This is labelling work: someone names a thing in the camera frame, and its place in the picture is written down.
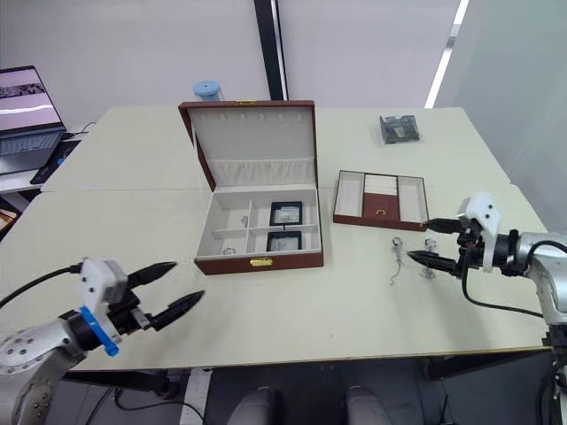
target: silver jewelry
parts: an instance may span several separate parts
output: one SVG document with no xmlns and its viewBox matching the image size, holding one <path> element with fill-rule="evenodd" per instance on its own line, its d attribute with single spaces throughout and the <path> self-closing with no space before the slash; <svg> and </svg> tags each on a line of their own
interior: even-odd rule
<svg viewBox="0 0 567 425">
<path fill-rule="evenodd" d="M 437 241 L 434 239 L 427 238 L 425 239 L 425 250 L 428 252 L 436 252 L 437 251 Z M 435 272 L 428 267 L 424 267 L 422 269 L 422 273 L 420 273 L 426 279 L 435 279 Z"/>
<path fill-rule="evenodd" d="M 401 266 L 404 264 L 404 262 L 401 259 L 401 255 L 403 253 L 403 244 L 404 243 L 397 236 L 392 239 L 392 249 L 396 253 L 396 263 L 398 263 L 398 271 L 396 272 L 396 274 L 390 277 L 390 286 L 392 286 L 395 283 L 394 279 L 398 277 L 398 274 L 400 274 L 401 271 Z"/>
</svg>

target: white table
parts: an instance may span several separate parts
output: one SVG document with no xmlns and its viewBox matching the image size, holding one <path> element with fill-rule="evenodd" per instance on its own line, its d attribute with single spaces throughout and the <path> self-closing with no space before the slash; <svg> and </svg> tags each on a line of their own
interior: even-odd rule
<svg viewBox="0 0 567 425">
<path fill-rule="evenodd" d="M 454 186 L 427 185 L 431 217 L 461 203 Z M 494 188 L 509 228 L 543 231 L 519 190 Z M 156 261 L 179 266 L 136 293 L 157 313 L 167 303 L 205 289 L 201 302 L 174 325 L 125 337 L 121 355 L 92 352 L 81 369 L 195 367 L 319 359 L 364 359 L 457 352 L 514 351 L 540 346 L 543 321 L 469 304 L 456 279 L 437 272 L 429 281 L 406 258 L 396 271 L 389 242 L 407 249 L 425 237 L 456 257 L 455 236 L 334 224 L 334 189 L 321 189 L 322 268 L 204 276 L 192 263 L 210 196 L 208 190 L 121 190 L 43 193 L 0 245 L 2 295 L 37 275 L 87 255 L 116 259 L 131 272 Z M 16 298 L 0 312 L 2 331 L 43 323 L 80 298 L 76 276 L 61 276 Z M 535 286 L 499 272 L 470 273 L 473 297 L 539 310 Z"/>
<path fill-rule="evenodd" d="M 384 145 L 378 115 L 404 113 L 416 116 L 422 141 Z M 334 188 L 340 169 L 416 175 L 425 184 L 457 179 L 463 195 L 509 183 L 461 108 L 317 108 L 315 117 L 321 188 Z M 120 107 L 90 130 L 43 191 L 198 189 L 202 182 L 176 107 Z"/>
<path fill-rule="evenodd" d="M 414 113 L 423 140 L 384 146 L 377 115 Z M 193 265 L 210 192 L 175 107 L 114 108 L 62 167 L 0 244 L 0 295 L 82 256 L 117 259 L 131 272 L 156 261 L 179 266 L 140 288 L 141 307 L 157 313 L 205 289 L 202 301 L 159 333 L 136 332 L 108 358 L 93 352 L 83 369 L 194 367 L 314 359 L 361 359 L 540 346 L 543 321 L 469 304 L 459 283 L 432 282 L 406 259 L 397 266 L 394 236 L 420 249 L 425 237 L 456 257 L 454 236 L 331 222 L 338 170 L 422 176 L 430 216 L 452 216 L 462 199 L 490 190 L 502 232 L 544 231 L 509 184 L 461 109 L 317 109 L 323 268 L 203 276 Z M 498 272 L 470 274 L 473 297 L 538 310 L 531 281 Z M 74 279 L 61 276 L 0 312 L 3 332 L 76 308 Z"/>
</svg>

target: open jewelry box lid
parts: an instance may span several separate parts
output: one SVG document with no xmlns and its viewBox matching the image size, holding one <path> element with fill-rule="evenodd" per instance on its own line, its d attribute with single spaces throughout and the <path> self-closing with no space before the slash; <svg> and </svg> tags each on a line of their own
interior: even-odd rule
<svg viewBox="0 0 567 425">
<path fill-rule="evenodd" d="M 313 101 L 184 102 L 179 112 L 211 190 L 316 186 Z"/>
</svg>

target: white wall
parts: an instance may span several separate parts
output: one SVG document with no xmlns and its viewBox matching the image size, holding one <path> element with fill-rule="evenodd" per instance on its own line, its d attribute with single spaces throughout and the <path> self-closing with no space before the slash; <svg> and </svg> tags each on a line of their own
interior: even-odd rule
<svg viewBox="0 0 567 425">
<path fill-rule="evenodd" d="M 0 0 L 0 66 L 36 65 L 68 126 L 111 106 L 269 99 L 252 0 Z"/>
<path fill-rule="evenodd" d="M 279 0 L 290 98 L 424 106 L 458 0 Z"/>
<path fill-rule="evenodd" d="M 563 1 L 471 0 L 436 102 L 465 109 L 548 229 L 562 233 L 566 20 Z"/>
</svg>

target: brown jewelry box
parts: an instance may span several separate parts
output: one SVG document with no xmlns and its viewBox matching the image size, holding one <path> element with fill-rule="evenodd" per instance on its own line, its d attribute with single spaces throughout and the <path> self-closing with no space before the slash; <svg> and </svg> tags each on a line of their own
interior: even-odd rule
<svg viewBox="0 0 567 425">
<path fill-rule="evenodd" d="M 423 178 L 340 171 L 335 223 L 424 232 L 428 219 Z"/>
<path fill-rule="evenodd" d="M 321 267 L 314 102 L 185 102 L 179 112 L 213 192 L 201 271 Z M 270 227 L 271 203 L 285 201 L 301 201 L 302 224 Z M 268 252 L 268 233 L 282 231 L 300 231 L 301 249 Z"/>
</svg>

